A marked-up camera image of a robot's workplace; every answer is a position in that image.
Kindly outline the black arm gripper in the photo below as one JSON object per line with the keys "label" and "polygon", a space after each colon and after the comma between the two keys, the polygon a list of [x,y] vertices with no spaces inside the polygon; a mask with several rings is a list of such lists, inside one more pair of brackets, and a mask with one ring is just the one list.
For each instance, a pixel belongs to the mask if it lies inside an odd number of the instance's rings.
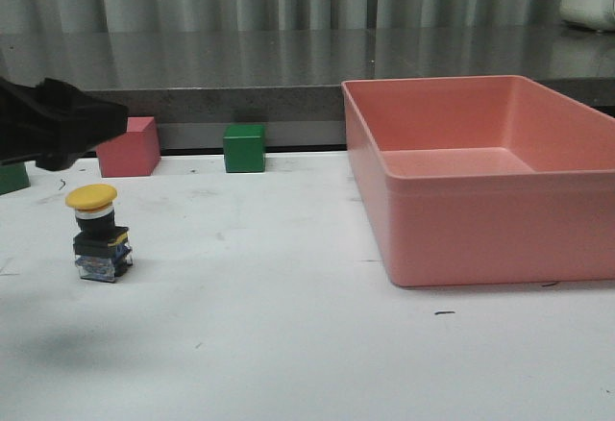
{"label": "black arm gripper", "polygon": [[46,78],[34,87],[1,80],[1,163],[33,161],[62,171],[98,145],[122,136],[129,109]]}

